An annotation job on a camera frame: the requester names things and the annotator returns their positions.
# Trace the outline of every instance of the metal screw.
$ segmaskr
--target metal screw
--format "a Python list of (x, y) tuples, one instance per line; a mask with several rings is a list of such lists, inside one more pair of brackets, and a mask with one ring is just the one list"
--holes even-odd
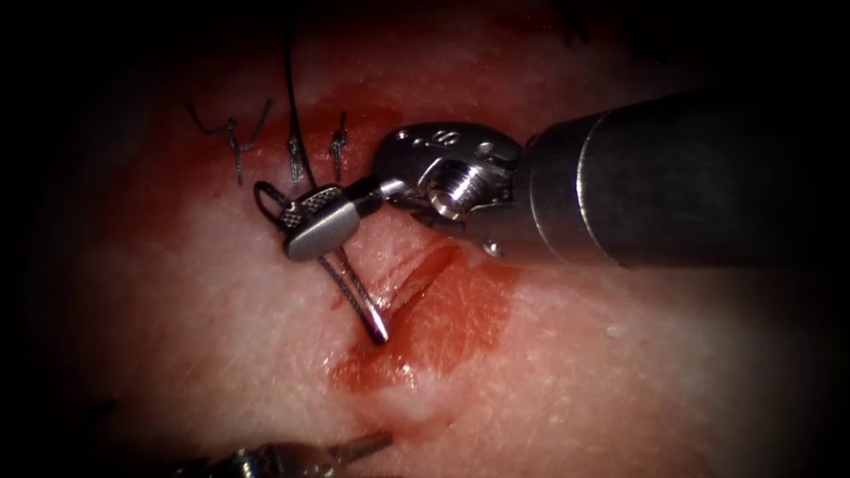
[(446, 161), (434, 172), (428, 185), (431, 206), (449, 220), (463, 220), (483, 201), (487, 182), (481, 171), (459, 161)]
[(488, 255), (488, 256), (490, 256), (490, 257), (493, 257), (493, 258), (500, 258), (500, 257), (502, 257), (502, 248), (501, 248), (501, 247), (499, 247), (499, 246), (498, 246), (498, 244), (497, 244), (495, 241), (491, 240), (491, 239), (488, 239), (488, 240), (484, 241), (484, 242), (481, 244), (481, 248), (482, 248), (482, 249), (484, 250), (484, 252), (486, 252), (486, 253), (487, 253), (487, 255)]

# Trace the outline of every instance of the blood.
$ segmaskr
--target blood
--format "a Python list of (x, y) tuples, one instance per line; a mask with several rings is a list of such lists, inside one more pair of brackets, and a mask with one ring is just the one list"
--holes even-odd
[(371, 392), (414, 382), (420, 372), (446, 376), (495, 351), (518, 275), (491, 262), (474, 265), (456, 246), (431, 252), (392, 299), (390, 341), (351, 347), (330, 375), (332, 385), (353, 394)]

